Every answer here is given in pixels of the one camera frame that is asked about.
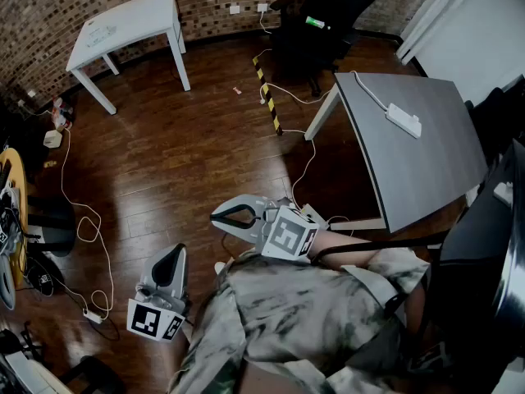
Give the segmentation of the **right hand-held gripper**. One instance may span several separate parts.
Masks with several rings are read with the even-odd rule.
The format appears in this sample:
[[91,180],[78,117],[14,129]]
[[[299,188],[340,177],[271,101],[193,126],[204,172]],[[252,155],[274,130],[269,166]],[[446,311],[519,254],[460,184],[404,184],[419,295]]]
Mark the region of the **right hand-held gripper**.
[[[211,222],[230,235],[250,244],[256,243],[256,252],[263,256],[308,261],[308,252],[319,224],[287,198],[266,205],[267,197],[238,195],[218,206],[211,214]],[[248,211],[252,217],[260,217],[263,212],[262,221],[254,218],[251,222],[240,222],[223,218],[242,211]]]

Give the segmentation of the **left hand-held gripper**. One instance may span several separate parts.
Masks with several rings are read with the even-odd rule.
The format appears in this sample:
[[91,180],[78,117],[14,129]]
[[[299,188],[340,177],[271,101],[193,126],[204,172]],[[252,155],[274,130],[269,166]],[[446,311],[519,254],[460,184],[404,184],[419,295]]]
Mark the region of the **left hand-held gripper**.
[[184,244],[150,257],[135,287],[135,298],[128,302],[127,330],[154,341],[173,341],[189,310],[187,281]]

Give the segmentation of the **white wet wipe pack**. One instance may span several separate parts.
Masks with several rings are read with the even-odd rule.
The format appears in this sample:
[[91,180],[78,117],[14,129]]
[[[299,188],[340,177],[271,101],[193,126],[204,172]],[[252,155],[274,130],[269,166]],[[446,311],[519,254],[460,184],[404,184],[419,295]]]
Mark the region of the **white wet wipe pack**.
[[87,33],[86,46],[92,48],[110,38],[115,33],[116,27],[114,25],[103,25],[91,29]]

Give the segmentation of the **person's left forearm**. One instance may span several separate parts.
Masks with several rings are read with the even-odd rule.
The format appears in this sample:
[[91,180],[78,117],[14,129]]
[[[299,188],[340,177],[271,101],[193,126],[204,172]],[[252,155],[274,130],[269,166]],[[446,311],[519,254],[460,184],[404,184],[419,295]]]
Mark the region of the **person's left forearm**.
[[159,347],[162,355],[162,362],[168,379],[180,371],[180,366],[189,349],[189,341],[186,335],[180,330],[173,338],[171,343],[163,343]]

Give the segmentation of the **black floor device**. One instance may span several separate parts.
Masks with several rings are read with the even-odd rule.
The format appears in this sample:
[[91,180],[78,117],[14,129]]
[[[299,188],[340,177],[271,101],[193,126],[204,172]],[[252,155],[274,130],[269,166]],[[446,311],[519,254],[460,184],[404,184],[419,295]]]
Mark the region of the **black floor device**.
[[63,276],[57,265],[45,255],[26,260],[25,276],[35,290],[47,297],[52,296],[63,283]]

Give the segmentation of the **yellow black striped floor strip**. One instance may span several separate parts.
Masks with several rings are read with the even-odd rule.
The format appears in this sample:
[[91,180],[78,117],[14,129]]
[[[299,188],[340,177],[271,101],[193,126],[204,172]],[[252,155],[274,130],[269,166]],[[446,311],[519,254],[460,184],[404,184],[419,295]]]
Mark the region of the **yellow black striped floor strip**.
[[260,89],[260,94],[261,94],[261,100],[262,100],[262,103],[265,103],[271,113],[271,117],[272,117],[272,123],[274,125],[274,128],[275,128],[275,132],[277,135],[282,135],[283,134],[283,130],[281,128],[281,124],[279,122],[279,119],[278,119],[278,116],[276,114],[276,108],[275,108],[275,103],[274,103],[274,100],[272,98],[272,93],[270,91],[270,86],[268,85],[266,79],[265,79],[265,76],[263,74],[263,70],[260,66],[260,63],[259,63],[259,58],[262,54],[260,53],[259,55],[255,56],[253,58],[253,65],[255,67],[255,70],[257,72],[257,75],[258,75],[258,78],[261,82],[261,89]]

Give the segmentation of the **black stand foot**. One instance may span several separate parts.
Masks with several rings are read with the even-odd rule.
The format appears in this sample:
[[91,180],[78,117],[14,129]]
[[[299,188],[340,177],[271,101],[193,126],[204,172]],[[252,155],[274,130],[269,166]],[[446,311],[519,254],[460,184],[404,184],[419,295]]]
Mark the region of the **black stand foot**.
[[59,380],[67,385],[80,377],[88,383],[80,394],[126,394],[125,384],[116,372],[96,357],[84,356],[75,367],[60,376]]

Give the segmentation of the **white desk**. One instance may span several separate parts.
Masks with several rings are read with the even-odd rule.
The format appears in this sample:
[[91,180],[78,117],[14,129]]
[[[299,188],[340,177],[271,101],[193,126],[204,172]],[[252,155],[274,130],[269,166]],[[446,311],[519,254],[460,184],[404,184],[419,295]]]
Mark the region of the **white desk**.
[[31,394],[74,394],[57,376],[21,351],[5,355],[3,359]]

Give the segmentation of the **black office chair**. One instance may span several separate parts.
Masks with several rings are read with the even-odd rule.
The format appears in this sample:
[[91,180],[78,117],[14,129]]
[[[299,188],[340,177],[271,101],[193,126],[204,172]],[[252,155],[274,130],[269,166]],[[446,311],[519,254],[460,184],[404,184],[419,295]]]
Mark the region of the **black office chair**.
[[[337,72],[336,60],[345,57],[358,37],[356,20],[375,1],[304,0],[295,14],[288,11],[294,0],[276,0],[270,5],[281,17],[281,25],[270,33],[272,45],[306,75],[312,96],[321,94],[317,73]],[[331,28],[321,30],[307,25],[307,16],[324,21]]]

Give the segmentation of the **grey wooden desk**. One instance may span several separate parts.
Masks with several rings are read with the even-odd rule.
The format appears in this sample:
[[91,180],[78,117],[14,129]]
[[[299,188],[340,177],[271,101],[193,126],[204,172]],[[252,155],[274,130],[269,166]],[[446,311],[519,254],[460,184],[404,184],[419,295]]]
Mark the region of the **grey wooden desk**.
[[[395,232],[479,185],[487,164],[468,110],[448,80],[379,73],[338,73],[306,140],[342,103],[363,153],[380,215],[332,225],[335,231]],[[422,124],[413,138],[386,118],[390,103]]]

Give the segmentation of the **plastic bag of snacks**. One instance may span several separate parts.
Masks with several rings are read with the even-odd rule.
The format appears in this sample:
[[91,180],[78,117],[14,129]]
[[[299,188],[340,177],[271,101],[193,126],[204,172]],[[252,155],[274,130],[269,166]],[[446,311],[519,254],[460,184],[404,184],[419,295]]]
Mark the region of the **plastic bag of snacks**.
[[70,130],[74,121],[73,107],[62,97],[52,101],[52,122],[57,131]]

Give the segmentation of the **white rectangular table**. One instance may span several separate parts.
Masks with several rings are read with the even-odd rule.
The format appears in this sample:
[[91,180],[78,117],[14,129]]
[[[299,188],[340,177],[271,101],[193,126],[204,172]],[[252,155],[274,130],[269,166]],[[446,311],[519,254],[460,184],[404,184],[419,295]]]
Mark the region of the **white rectangular table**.
[[[100,44],[88,48],[88,31],[103,25],[114,25],[116,33]],[[109,114],[114,115],[116,108],[87,76],[83,67],[102,58],[113,74],[117,75],[119,71],[109,57],[111,52],[160,34],[167,36],[183,89],[189,91],[189,78],[182,58],[186,49],[176,0],[130,0],[87,20],[75,41],[66,71],[73,74]]]

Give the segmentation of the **black table with metal rim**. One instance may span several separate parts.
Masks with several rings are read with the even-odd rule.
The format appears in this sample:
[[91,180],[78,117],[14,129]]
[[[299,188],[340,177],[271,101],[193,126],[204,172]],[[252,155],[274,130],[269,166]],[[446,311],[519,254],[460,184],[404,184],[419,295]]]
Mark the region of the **black table with metal rim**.
[[[512,207],[493,190],[512,182]],[[445,238],[432,278],[437,322],[466,337],[525,331],[525,147],[517,140]]]

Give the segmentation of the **white charger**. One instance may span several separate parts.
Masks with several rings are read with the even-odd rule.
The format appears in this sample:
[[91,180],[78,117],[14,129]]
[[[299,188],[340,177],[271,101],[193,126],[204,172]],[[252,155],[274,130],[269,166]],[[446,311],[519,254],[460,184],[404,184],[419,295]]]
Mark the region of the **white charger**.
[[508,207],[512,207],[514,201],[514,187],[512,182],[500,182],[493,190],[493,195]]

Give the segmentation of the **black round pedestal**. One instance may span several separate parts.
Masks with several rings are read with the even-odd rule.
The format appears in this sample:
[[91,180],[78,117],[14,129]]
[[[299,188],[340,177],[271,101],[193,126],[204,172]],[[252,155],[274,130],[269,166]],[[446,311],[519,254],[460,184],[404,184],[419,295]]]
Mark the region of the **black round pedestal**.
[[28,197],[28,234],[34,235],[28,242],[30,253],[50,253],[66,257],[75,244],[75,212],[61,196],[44,199]]

